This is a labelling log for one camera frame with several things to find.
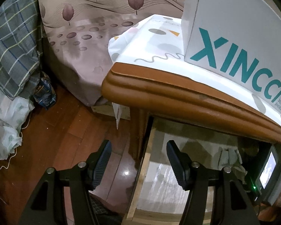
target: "wooden floor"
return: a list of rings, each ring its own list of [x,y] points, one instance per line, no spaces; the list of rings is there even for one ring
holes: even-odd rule
[[[136,177],[135,162],[128,153],[129,121],[92,113],[61,86],[56,87],[57,103],[46,111],[32,111],[29,126],[22,130],[23,143],[11,159],[9,169],[0,171],[0,195],[6,224],[16,225],[23,208],[40,177],[48,167],[71,168],[97,151],[104,139],[112,143],[112,154],[103,180],[93,191],[111,210],[124,213]],[[74,218],[69,189],[65,189],[68,224]]]

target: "table leg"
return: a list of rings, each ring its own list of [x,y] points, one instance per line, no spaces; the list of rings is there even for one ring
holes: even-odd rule
[[[130,146],[129,153],[139,160],[143,151],[143,138],[146,132],[149,113],[146,110],[130,107]]]

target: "small screen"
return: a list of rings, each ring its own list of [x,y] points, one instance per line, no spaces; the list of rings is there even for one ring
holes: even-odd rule
[[[260,182],[262,184],[262,187],[265,189],[266,185],[268,184],[268,181],[270,180],[271,175],[273,174],[273,171],[276,166],[276,160],[273,156],[273,153],[270,153],[270,157],[268,158],[268,161],[264,167],[264,170],[262,171],[260,175]]]

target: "white tablecloth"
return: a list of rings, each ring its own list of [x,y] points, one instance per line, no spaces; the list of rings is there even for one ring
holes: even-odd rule
[[[181,19],[152,15],[111,38],[108,51],[113,62],[162,70],[211,86],[281,126],[281,114],[258,96],[227,78],[184,61]]]

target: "screw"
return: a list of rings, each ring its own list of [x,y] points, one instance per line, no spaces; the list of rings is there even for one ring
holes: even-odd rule
[[[83,168],[83,167],[85,167],[85,166],[86,166],[86,162],[79,162],[79,163],[78,163],[78,167]]]
[[[198,163],[198,162],[192,162],[192,163],[191,163],[191,166],[194,167],[194,168],[198,168],[198,167],[200,167],[200,163]]]
[[[51,173],[53,173],[54,171],[55,171],[55,168],[54,168],[54,167],[47,168],[47,170],[46,170],[46,172],[47,172],[48,174],[51,174]]]
[[[229,168],[229,167],[224,167],[224,172],[225,173],[231,173],[231,168]]]

